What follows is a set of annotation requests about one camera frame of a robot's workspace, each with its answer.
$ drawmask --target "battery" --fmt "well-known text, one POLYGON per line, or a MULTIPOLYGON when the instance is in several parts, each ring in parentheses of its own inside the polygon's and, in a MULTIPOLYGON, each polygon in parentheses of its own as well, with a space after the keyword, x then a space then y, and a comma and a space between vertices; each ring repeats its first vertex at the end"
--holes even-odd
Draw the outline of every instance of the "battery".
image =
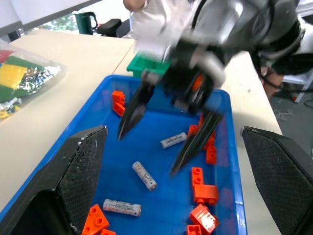
POLYGON ((180 143, 182 141, 185 141, 187 139, 186 133, 182 132, 176 136, 170 137, 168 139, 162 140, 161 144, 163 148, 168 148, 174 144, 180 143))
POLYGON ((103 210, 122 214, 130 214, 133 216, 140 216, 141 205, 106 199, 103 203, 103 210))
POLYGON ((147 170, 140 162, 135 162, 133 164, 133 169, 141 178, 142 182, 146 185, 148 190, 152 191, 157 187, 157 183, 155 182, 155 180, 151 177, 151 175, 147 172, 147 170))

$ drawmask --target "robotic arm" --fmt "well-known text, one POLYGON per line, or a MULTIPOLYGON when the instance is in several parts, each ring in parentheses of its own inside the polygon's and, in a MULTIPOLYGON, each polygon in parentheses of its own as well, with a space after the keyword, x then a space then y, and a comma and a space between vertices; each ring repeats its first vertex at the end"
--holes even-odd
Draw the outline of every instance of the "robotic arm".
POLYGON ((142 74, 142 84, 121 120, 118 139, 141 120, 154 87, 162 85, 173 105, 204 115, 203 125, 185 141, 173 166, 173 173, 178 171, 202 149, 222 118, 205 102, 213 88, 223 84, 224 68, 233 55, 249 51, 260 77, 261 60, 277 74, 300 74, 312 68, 313 30, 301 27, 297 4, 298 0, 202 0, 193 30, 170 40, 175 45, 146 47, 150 55, 170 58, 172 63, 163 76, 142 74))

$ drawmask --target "blue plastic tray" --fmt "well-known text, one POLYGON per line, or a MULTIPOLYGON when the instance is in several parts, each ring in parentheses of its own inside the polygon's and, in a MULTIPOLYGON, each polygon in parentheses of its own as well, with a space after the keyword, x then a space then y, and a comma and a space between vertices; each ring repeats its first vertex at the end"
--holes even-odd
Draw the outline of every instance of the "blue plastic tray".
POLYGON ((191 167, 202 167, 204 183, 217 185, 220 199, 210 207, 220 225, 216 235, 246 235, 246 219, 241 189, 238 157, 234 136, 229 95, 214 91, 207 105, 225 114, 216 131, 218 163, 205 163, 205 151, 170 178, 172 164, 182 143, 162 149, 160 141, 181 132, 188 132, 189 125, 197 124, 199 117, 191 117, 173 109, 169 98, 157 88, 148 104, 142 121, 123 141, 116 141, 120 117, 112 110, 112 92, 123 91, 126 103, 136 91, 140 80, 132 77, 109 76, 100 84, 73 121, 68 125, 44 159, 29 176, 9 204, 0 213, 0 220, 22 192, 33 175, 58 151, 67 137, 98 125, 108 126, 102 169, 94 203, 114 199, 142 205, 140 217, 105 211, 110 230, 118 235, 185 235, 188 219, 196 206, 191 190, 191 167), (158 183, 148 191, 132 169, 140 161, 158 183))

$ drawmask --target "plastic bag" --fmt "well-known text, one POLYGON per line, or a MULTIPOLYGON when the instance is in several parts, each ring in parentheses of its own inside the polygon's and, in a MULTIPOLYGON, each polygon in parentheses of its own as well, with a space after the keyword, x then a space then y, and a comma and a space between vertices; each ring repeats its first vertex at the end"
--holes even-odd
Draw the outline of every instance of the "plastic bag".
POLYGON ((45 92, 64 73, 62 65, 0 40, 0 121, 13 115, 35 93, 45 92))

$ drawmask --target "beige table surface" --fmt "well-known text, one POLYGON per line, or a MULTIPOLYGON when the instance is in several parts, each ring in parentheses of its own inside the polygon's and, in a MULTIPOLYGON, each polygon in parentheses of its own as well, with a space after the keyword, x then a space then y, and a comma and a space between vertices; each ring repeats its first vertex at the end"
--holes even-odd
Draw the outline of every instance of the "beige table surface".
MULTIPOLYGON (((126 67, 133 56, 133 50, 130 50, 114 73, 131 76, 132 73, 127 72, 126 67)), ((281 134, 281 130, 249 54, 243 52, 234 57, 225 73, 226 81, 222 89, 230 94, 231 99, 248 234, 279 235, 280 232, 256 187, 240 129, 242 126, 251 126, 278 134, 281 134)))
MULTIPOLYGON (((12 44, 66 65, 65 78, 0 122, 0 210, 109 74, 131 75, 133 40, 39 30, 12 44)), ((250 235, 280 234, 253 179, 240 128, 244 125, 281 133, 246 53, 233 58, 223 89, 230 93, 250 235)))
POLYGON ((58 61, 66 76, 0 122, 0 211, 134 41, 38 30, 14 46, 58 61))

